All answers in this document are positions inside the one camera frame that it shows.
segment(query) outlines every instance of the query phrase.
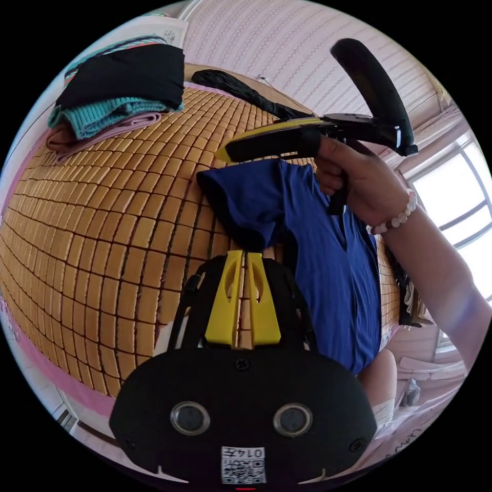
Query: hand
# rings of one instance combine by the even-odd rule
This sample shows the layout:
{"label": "hand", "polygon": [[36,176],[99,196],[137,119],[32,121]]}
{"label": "hand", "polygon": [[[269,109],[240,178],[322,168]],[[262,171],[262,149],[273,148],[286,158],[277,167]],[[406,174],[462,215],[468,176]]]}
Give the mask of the hand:
{"label": "hand", "polygon": [[403,183],[360,142],[345,145],[322,136],[314,162],[320,190],[328,196],[341,188],[341,172],[347,173],[347,206],[365,224],[375,227],[404,212],[408,194]]}

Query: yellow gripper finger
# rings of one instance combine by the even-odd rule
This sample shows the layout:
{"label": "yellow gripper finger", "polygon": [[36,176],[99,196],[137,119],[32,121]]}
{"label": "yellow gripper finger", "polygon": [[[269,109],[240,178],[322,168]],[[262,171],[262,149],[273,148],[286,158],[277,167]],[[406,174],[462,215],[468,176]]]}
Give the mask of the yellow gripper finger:
{"label": "yellow gripper finger", "polygon": [[208,343],[234,346],[239,305],[239,282],[241,274],[242,251],[229,251],[225,261],[222,278],[215,295],[205,332]]}
{"label": "yellow gripper finger", "polygon": [[276,345],[280,342],[280,328],[261,254],[248,253],[247,262],[252,346]]}

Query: camera lens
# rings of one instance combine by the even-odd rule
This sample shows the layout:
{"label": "camera lens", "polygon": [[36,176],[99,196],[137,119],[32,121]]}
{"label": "camera lens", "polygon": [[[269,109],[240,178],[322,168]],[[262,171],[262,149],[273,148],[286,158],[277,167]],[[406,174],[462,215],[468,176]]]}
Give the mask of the camera lens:
{"label": "camera lens", "polygon": [[210,417],[200,404],[193,401],[184,401],[172,409],[171,423],[182,434],[197,436],[208,429]]}
{"label": "camera lens", "polygon": [[304,434],[313,421],[311,411],[300,403],[288,403],[277,410],[273,418],[275,430],[286,437]]}

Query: black device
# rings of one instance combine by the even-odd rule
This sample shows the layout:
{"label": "black device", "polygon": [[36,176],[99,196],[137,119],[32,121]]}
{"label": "black device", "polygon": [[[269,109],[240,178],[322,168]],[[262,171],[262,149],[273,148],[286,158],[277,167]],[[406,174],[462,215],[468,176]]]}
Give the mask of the black device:
{"label": "black device", "polygon": [[[390,77],[360,41],[340,39],[331,54],[346,71],[369,106],[372,116],[327,114],[266,125],[242,133],[226,143],[215,156],[226,162],[243,162],[279,155],[283,159],[316,157],[321,135],[344,143],[360,140],[389,147],[401,156],[418,153],[405,106]],[[328,213],[341,215],[347,202],[347,176],[343,187],[330,197]]]}
{"label": "black device", "polygon": [[235,347],[238,253],[188,280],[167,351],[124,382],[110,428],[133,463],[193,490],[301,490],[353,466],[376,421],[357,378],[318,353],[290,270],[259,254],[248,255],[253,349]]}

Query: window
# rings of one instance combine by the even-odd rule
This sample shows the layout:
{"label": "window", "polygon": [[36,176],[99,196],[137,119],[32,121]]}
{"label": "window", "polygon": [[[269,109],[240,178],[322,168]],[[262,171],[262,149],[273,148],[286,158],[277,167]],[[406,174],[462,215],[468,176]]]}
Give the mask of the window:
{"label": "window", "polygon": [[[492,177],[473,135],[460,137],[444,155],[407,180],[492,305]],[[448,337],[441,334],[439,346],[447,345]]]}

